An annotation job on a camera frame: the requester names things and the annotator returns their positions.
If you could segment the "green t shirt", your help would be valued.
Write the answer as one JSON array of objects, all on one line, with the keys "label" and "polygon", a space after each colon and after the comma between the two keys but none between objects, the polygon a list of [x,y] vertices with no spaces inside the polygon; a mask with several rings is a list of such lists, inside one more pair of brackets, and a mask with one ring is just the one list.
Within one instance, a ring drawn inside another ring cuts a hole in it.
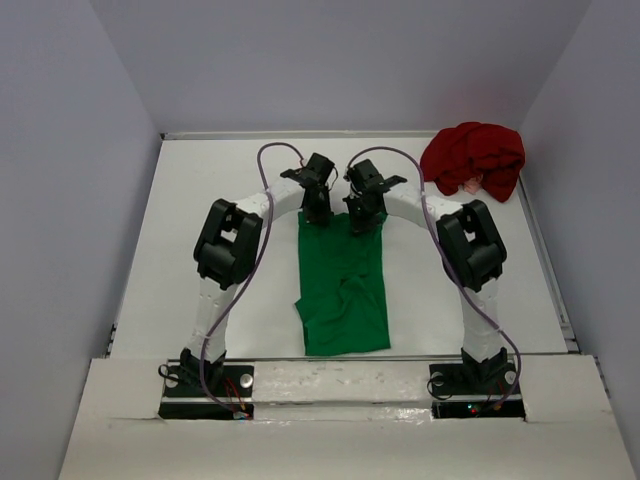
[{"label": "green t shirt", "polygon": [[332,357],[391,347],[383,270],[383,226],[355,235],[349,215],[318,226],[298,215],[304,354]]}]

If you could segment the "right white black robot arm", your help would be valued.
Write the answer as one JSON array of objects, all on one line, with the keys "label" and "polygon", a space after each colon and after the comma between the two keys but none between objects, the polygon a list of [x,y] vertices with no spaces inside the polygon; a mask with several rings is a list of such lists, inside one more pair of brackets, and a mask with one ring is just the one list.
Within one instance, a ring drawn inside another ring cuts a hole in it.
[{"label": "right white black robot arm", "polygon": [[507,259],[505,244],[487,205],[430,196],[423,185],[414,187],[399,175],[384,177],[369,159],[349,162],[345,198],[352,230],[372,230],[383,216],[398,217],[426,229],[456,286],[462,308],[463,344],[457,363],[430,367],[432,397],[485,395],[505,401],[517,388],[521,359],[498,322],[498,279]]}]

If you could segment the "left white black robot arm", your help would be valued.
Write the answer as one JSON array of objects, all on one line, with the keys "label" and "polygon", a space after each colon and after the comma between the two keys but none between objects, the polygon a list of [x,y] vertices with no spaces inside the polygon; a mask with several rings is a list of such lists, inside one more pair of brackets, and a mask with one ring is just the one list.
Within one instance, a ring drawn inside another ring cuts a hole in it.
[{"label": "left white black robot arm", "polygon": [[237,201],[216,200],[196,241],[199,299],[195,325],[179,363],[158,373],[193,388],[210,399],[223,378],[226,328],[266,252],[276,219],[302,212],[311,223],[325,226],[332,215],[329,179],[337,171],[327,157],[314,153],[296,169],[288,169],[269,183],[257,156],[263,189]]}]

